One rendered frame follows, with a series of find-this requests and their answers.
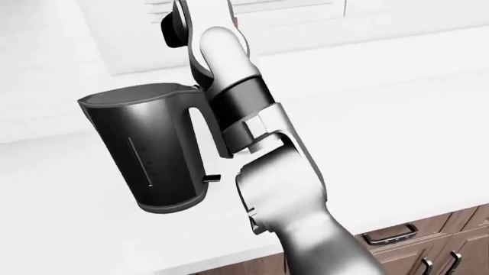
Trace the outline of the black electric kettle body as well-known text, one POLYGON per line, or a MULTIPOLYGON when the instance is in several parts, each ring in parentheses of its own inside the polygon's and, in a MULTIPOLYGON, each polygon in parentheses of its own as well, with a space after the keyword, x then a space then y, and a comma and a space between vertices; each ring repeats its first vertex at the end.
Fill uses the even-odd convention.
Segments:
POLYGON ((206 197, 209 182, 189 110, 196 108, 215 147, 232 158, 201 89, 155 83, 88 95, 78 104, 98 132, 139 207, 180 212, 206 197))

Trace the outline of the grey hinged kettle lid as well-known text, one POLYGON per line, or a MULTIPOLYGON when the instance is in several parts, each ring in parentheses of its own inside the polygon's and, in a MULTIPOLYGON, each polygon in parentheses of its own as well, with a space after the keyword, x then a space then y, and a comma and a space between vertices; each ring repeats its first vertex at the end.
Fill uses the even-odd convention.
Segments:
POLYGON ((204 90, 209 89, 213 75, 209 68, 198 60, 198 57, 202 57, 199 50, 192 48, 192 23, 185 0, 173 0, 172 10, 161 20, 160 29, 168 47, 186 47, 189 68, 194 80, 204 90))

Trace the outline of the brown wooden cabinet door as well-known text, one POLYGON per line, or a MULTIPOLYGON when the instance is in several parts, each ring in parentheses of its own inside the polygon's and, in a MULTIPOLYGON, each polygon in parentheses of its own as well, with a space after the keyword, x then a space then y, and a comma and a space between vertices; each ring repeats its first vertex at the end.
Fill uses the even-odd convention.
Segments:
POLYGON ((450 251, 457 251, 461 245, 456 235, 433 235, 382 246, 370 246, 361 238, 361 243, 380 261, 387 275, 420 275, 424 257, 433 262, 431 275, 445 275, 454 261, 450 251))
POLYGON ((456 240, 462 259, 453 275, 489 275, 489 227, 459 233, 456 240))

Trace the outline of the brown wooden drawer front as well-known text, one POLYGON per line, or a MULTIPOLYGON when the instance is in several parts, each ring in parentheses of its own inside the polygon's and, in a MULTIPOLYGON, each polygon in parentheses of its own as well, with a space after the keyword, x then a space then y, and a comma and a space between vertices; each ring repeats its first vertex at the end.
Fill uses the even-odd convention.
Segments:
MULTIPOLYGON (((410 230, 405 227, 405 224, 411 223, 418 228, 419 232, 414 238, 408 240, 416 240, 417 238, 431 237, 433 235, 455 235, 462 231, 476 228, 480 224, 483 224, 487 218, 489 218, 489 203, 455 212, 448 212, 443 215, 419 219, 414 222, 369 231, 368 234, 371 238, 378 239, 407 233, 410 230)), ((356 235, 356 238, 360 242, 363 234, 356 235)))

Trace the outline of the white window blind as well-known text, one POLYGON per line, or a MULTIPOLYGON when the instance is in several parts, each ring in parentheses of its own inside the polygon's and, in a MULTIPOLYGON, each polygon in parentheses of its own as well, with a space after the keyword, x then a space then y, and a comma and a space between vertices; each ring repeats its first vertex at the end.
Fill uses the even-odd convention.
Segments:
POLYGON ((233 11, 238 14, 259 11, 277 11, 287 8, 342 5, 344 0, 230 0, 233 11))

